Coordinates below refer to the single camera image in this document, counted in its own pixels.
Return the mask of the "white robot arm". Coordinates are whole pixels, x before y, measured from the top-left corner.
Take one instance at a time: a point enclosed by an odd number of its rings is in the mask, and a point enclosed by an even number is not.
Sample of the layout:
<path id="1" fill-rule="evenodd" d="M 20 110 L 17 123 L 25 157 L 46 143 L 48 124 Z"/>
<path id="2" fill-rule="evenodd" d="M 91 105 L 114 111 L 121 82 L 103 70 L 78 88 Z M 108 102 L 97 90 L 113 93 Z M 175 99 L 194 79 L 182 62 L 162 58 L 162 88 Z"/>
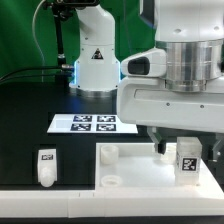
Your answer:
<path id="1" fill-rule="evenodd" d="M 160 129 L 217 135 L 224 150 L 224 0 L 103 0 L 122 38 L 124 78 L 113 110 L 143 125 L 161 148 Z"/>

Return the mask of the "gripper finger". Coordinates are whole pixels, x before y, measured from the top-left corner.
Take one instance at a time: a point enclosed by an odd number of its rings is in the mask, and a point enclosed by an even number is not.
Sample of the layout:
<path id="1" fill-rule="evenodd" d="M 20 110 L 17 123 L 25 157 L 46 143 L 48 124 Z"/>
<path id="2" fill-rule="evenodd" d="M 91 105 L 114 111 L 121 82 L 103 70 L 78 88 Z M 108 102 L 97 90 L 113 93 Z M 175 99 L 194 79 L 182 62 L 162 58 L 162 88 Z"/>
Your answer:
<path id="1" fill-rule="evenodd" d="M 221 156 L 221 150 L 224 148 L 224 134 L 217 133 L 215 135 L 215 142 L 211 149 L 211 160 L 217 162 Z"/>
<path id="2" fill-rule="evenodd" d="M 166 141 L 158 131 L 157 127 L 148 127 L 147 134 L 154 143 L 155 151 L 159 154 L 165 154 L 166 152 Z"/>

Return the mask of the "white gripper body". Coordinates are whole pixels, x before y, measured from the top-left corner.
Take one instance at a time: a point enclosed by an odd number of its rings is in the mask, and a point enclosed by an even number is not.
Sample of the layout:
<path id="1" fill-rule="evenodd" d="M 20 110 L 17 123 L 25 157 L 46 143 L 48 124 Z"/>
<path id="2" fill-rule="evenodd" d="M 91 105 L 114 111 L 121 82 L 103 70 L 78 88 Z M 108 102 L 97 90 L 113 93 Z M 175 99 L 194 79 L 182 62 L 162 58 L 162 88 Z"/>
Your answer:
<path id="1" fill-rule="evenodd" d="M 160 79 L 126 77 L 118 86 L 117 115 L 129 124 L 224 133 L 224 90 L 173 92 Z"/>

